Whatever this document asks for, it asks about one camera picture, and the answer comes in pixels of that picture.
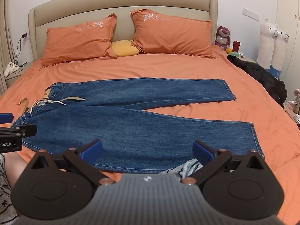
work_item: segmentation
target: blue denim jeans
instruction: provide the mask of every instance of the blue denim jeans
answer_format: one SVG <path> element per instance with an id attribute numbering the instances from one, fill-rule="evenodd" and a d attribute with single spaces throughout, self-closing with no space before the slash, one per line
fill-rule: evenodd
<path id="1" fill-rule="evenodd" d="M 55 83 L 49 99 L 76 96 L 36 106 L 13 125 L 36 124 L 36 136 L 23 140 L 32 150 L 57 154 L 100 139 L 103 153 L 94 166 L 127 173 L 158 173 L 193 159 L 192 144 L 242 155 L 262 150 L 252 123 L 181 118 L 145 109 L 235 100 L 224 80 L 135 78 L 84 83 Z"/>

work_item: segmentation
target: black down jacket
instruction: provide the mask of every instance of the black down jacket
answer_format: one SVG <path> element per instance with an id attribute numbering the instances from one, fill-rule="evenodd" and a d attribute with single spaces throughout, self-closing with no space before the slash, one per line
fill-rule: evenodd
<path id="1" fill-rule="evenodd" d="M 284 82 L 276 79 L 272 74 L 256 63 L 243 62 L 241 59 L 228 55 L 227 59 L 236 67 L 243 69 L 247 74 L 256 79 L 266 89 L 269 95 L 282 106 L 287 98 Z"/>

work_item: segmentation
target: white wall switch panel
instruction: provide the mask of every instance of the white wall switch panel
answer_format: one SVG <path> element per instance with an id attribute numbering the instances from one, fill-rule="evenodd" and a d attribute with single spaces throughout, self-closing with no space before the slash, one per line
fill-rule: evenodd
<path id="1" fill-rule="evenodd" d="M 252 19 L 255 19 L 257 21 L 260 20 L 260 16 L 258 14 L 253 13 L 253 12 L 249 11 L 248 9 L 243 8 L 242 14 L 246 15 L 246 16 L 252 18 Z"/>

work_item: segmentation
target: yellow pillow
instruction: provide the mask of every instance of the yellow pillow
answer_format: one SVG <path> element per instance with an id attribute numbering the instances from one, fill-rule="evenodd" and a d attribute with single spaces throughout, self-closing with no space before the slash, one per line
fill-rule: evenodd
<path id="1" fill-rule="evenodd" d="M 131 45 L 130 40 L 119 40 L 112 42 L 112 49 L 117 57 L 133 56 L 140 53 L 139 49 Z"/>

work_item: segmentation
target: orange pillow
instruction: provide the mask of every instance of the orange pillow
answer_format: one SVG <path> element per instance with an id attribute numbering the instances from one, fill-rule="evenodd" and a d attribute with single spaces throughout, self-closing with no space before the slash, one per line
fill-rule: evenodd
<path id="1" fill-rule="evenodd" d="M 132 45 L 145 53 L 186 54 L 214 58 L 212 21 L 166 16 L 149 9 L 131 11 Z"/>
<path id="2" fill-rule="evenodd" d="M 117 58 L 110 40 L 117 22 L 113 13 L 106 19 L 64 28 L 47 29 L 42 66 L 92 58 Z"/>

